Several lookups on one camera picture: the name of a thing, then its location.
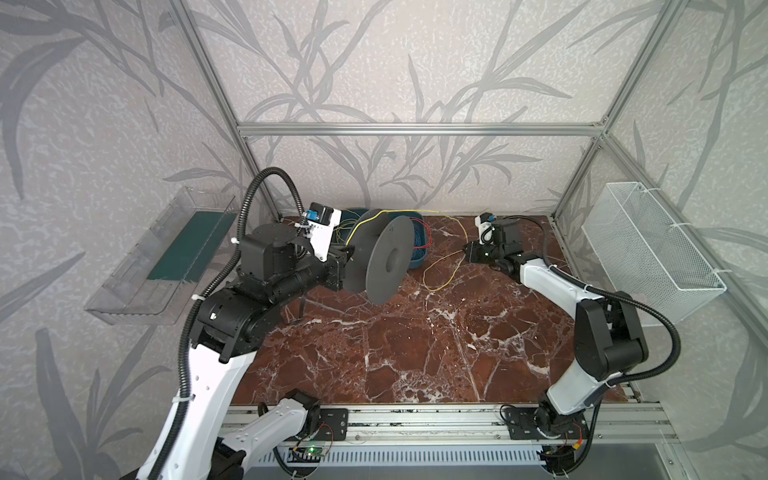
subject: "red marble surface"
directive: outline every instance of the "red marble surface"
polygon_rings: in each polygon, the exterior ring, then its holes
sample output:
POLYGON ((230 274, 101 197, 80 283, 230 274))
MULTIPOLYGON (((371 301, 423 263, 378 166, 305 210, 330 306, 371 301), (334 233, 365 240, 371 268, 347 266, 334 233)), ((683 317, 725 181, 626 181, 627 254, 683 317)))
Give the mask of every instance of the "red marble surface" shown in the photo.
MULTIPOLYGON (((302 322, 281 325, 266 338, 233 403, 274 404, 293 388, 324 403, 536 402, 573 359, 573 320, 541 294, 465 261, 448 286, 430 292, 422 284, 424 269, 466 240, 454 220, 425 220, 434 246, 387 304, 316 288, 302 322)), ((460 220, 476 238, 473 219, 460 220)), ((540 230, 520 225, 524 247, 541 248, 540 230)), ((550 230, 548 238, 553 263, 564 264, 550 230)), ((435 265, 426 285, 445 283, 462 258, 457 253, 435 265)), ((284 318, 297 313, 295 302, 284 318)), ((607 401, 625 398, 615 390, 607 401)))

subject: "white mesh basket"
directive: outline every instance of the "white mesh basket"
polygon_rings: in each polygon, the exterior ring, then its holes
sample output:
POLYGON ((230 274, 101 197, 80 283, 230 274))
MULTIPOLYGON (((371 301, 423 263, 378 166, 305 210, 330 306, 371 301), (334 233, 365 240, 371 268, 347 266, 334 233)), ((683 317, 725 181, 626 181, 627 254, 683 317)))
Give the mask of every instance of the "white mesh basket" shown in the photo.
MULTIPOLYGON (((720 275, 643 184, 606 184, 581 228, 614 287, 673 322, 726 290, 720 275)), ((646 322, 659 325, 655 319, 646 322)))

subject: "red wire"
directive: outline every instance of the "red wire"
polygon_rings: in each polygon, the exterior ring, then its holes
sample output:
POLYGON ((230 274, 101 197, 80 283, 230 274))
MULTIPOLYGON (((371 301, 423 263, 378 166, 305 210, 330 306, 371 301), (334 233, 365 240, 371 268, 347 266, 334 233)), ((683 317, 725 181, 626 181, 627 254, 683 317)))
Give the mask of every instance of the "red wire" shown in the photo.
POLYGON ((578 442, 581 443, 584 441, 584 437, 581 435, 581 425, 574 422, 574 425, 576 425, 576 428, 578 429, 578 442))
POLYGON ((420 218, 410 217, 410 219, 415 221, 415 222, 419 222, 421 225, 423 225, 424 226, 424 231, 427 233, 427 237, 429 237, 429 242, 427 242, 426 245, 421 245, 420 247, 413 247, 413 248, 431 247, 432 246, 432 229, 430 229, 429 225, 427 225, 427 223, 424 220, 420 219, 420 218))
POLYGON ((328 455, 328 452, 331 451, 331 447, 333 446, 333 429, 331 428, 331 425, 328 425, 325 422, 321 423, 320 426, 317 427, 317 429, 320 430, 323 426, 328 427, 328 430, 331 431, 331 443, 330 443, 330 445, 328 445, 328 451, 326 452, 326 455, 328 455))

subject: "black bracket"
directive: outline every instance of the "black bracket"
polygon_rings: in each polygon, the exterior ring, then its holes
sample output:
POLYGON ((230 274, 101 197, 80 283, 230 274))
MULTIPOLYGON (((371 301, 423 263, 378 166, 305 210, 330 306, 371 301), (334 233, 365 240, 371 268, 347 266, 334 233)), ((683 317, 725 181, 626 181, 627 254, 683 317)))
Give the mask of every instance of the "black bracket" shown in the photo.
POLYGON ((569 439, 579 438, 579 427, 581 427, 581 436, 586 438, 587 421, 584 419, 584 413, 579 412, 571 417, 573 422, 558 436, 545 436, 538 428, 536 422, 536 411, 538 407, 502 407, 502 418, 507 425, 510 440, 562 440, 567 435, 569 439))
POLYGON ((315 440, 333 440, 338 442, 339 440, 346 440, 346 428, 349 423, 349 410, 348 409, 320 409, 320 423, 325 423, 330 427, 321 428, 315 440))

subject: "gray wall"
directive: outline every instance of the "gray wall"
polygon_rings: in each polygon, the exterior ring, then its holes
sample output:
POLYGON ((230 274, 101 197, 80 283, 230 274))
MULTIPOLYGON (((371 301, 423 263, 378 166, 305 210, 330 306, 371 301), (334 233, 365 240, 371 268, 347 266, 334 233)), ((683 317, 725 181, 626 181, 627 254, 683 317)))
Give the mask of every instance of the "gray wall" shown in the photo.
MULTIPOLYGON (((188 4, 239 121, 586 123, 602 118, 662 2, 188 4)), ((316 201, 497 213, 552 211, 586 143, 251 139, 316 201)))
MULTIPOLYGON (((712 248, 768 305, 768 2, 691 0, 611 132, 712 248)), ((584 275, 607 279, 580 228, 607 181, 601 154, 558 222, 584 275)), ((722 299, 678 324, 678 364, 639 382, 661 401, 703 479, 765 478, 768 355, 722 299)), ((646 328, 649 365, 669 351, 646 328)))
POLYGON ((0 2, 0 477, 143 462, 180 323, 109 326, 83 306, 182 185, 249 181, 164 6, 0 2))

